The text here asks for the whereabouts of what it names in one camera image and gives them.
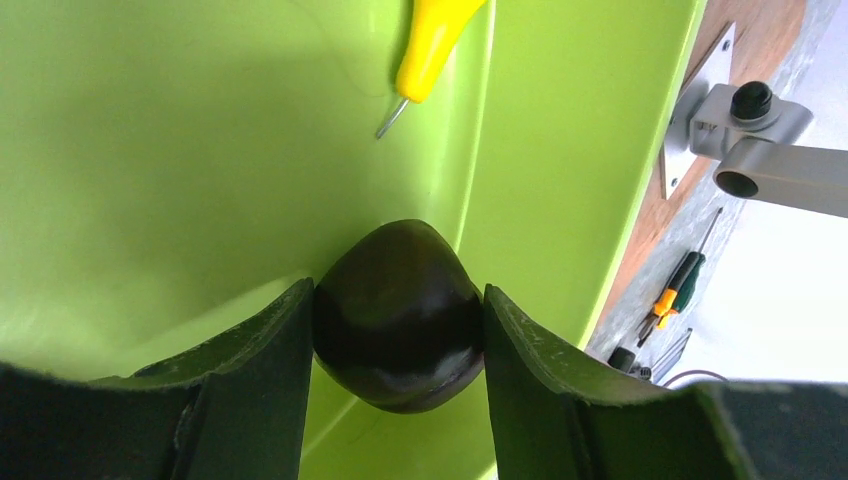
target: metal bracket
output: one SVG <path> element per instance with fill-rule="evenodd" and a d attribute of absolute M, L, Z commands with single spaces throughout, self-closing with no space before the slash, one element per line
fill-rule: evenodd
<path fill-rule="evenodd" d="M 730 83 L 730 64 L 733 59 L 735 38 L 736 24 L 731 23 L 683 87 L 674 105 L 660 154 L 660 171 L 665 199 L 671 198 L 674 190 L 683 180 L 683 176 L 698 158 L 689 148 L 689 121 L 713 86 L 719 83 Z"/>

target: black knob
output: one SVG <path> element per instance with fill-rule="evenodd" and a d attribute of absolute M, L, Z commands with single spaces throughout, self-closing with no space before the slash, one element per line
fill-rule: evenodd
<path fill-rule="evenodd" d="M 771 110 L 771 89 L 763 82 L 739 87 L 730 102 L 730 114 L 739 120 L 756 120 Z"/>

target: green plastic container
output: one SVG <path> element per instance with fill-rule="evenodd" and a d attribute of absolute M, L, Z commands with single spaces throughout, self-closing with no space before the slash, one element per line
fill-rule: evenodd
<path fill-rule="evenodd" d="M 705 0 L 491 0 L 381 141 L 408 0 L 0 3 L 0 358 L 128 375 L 417 217 L 584 345 Z M 301 478 L 494 469 L 481 376 L 433 412 L 316 366 Z"/>

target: metal tip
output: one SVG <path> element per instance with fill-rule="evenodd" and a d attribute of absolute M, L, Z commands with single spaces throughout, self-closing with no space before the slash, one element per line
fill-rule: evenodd
<path fill-rule="evenodd" d="M 396 108 L 395 111 L 392 112 L 391 116 L 389 116 L 389 119 L 386 120 L 386 123 L 384 123 L 383 126 L 380 127 L 379 130 L 377 130 L 377 140 L 383 138 L 383 135 L 385 135 L 386 132 L 388 132 L 389 129 L 392 128 L 392 125 L 395 124 L 395 121 L 397 121 L 398 117 L 400 117 L 400 114 L 403 113 L 407 105 L 409 105 L 409 99 L 404 98 L 403 101 L 400 102 L 400 105 L 398 105 L 398 108 Z"/>
<path fill-rule="evenodd" d="M 718 222 L 718 216 L 721 215 L 721 212 L 723 212 L 723 211 L 724 211 L 724 207 L 719 207 L 719 209 L 716 211 L 716 214 L 713 217 L 713 221 L 710 222 L 710 226 L 709 226 L 709 228 L 707 228 L 707 234 L 704 235 L 704 240 L 701 242 L 701 246 L 698 248 L 698 253 L 703 252 L 704 247 L 707 246 L 707 240 L 710 239 L 710 234 L 713 233 L 713 228 L 715 228 L 715 224 L 716 224 L 716 222 Z"/>

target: dark brown seed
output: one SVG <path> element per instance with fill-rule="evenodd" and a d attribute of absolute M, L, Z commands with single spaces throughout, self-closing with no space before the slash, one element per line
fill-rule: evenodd
<path fill-rule="evenodd" d="M 354 245 L 316 287 L 313 314 L 319 363 L 383 410 L 433 409 L 483 368 L 479 291 L 420 220 L 383 225 Z"/>

